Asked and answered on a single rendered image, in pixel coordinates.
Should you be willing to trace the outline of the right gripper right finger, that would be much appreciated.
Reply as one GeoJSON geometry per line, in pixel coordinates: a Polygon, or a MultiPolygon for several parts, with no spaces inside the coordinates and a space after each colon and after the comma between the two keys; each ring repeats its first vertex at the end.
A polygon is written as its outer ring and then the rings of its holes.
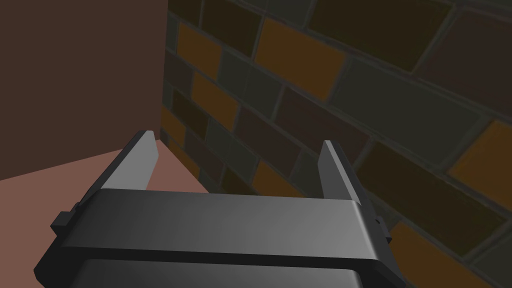
{"type": "Polygon", "coordinates": [[[364,209],[372,208],[353,166],[336,141],[323,142],[317,167],[325,199],[350,200],[364,209]]]}

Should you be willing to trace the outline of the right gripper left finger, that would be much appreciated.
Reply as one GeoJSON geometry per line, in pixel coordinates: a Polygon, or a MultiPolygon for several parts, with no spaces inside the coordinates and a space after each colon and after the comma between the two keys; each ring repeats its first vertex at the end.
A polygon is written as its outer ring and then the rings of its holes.
{"type": "Polygon", "coordinates": [[[79,202],[100,189],[145,190],[159,158],[152,130],[140,130],[108,165],[79,202]]]}

